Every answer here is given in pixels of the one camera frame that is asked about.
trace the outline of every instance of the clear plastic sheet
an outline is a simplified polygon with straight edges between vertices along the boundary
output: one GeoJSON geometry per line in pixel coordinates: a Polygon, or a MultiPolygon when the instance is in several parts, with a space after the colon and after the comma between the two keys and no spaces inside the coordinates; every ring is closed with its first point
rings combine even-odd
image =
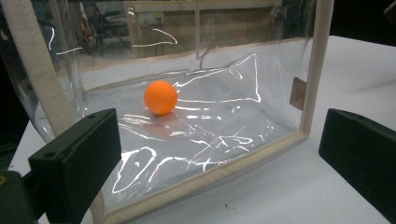
{"type": "MultiPolygon", "coordinates": [[[[290,93],[294,77],[306,80],[315,6],[35,1],[76,119],[117,109],[122,160],[103,187],[106,212],[298,131],[302,111],[290,105],[290,93]],[[143,102],[158,79],[178,92],[164,116],[143,102]]],[[[40,103],[23,99],[40,134],[53,139],[40,103]]]]}

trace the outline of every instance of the ping pong ball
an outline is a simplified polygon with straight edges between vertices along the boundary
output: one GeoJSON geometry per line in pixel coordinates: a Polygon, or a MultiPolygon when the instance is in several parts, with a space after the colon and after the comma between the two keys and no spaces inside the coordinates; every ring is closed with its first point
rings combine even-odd
{"type": "Polygon", "coordinates": [[[177,90],[167,81],[155,81],[146,88],[144,101],[152,113],[165,115],[175,108],[177,90]]]}

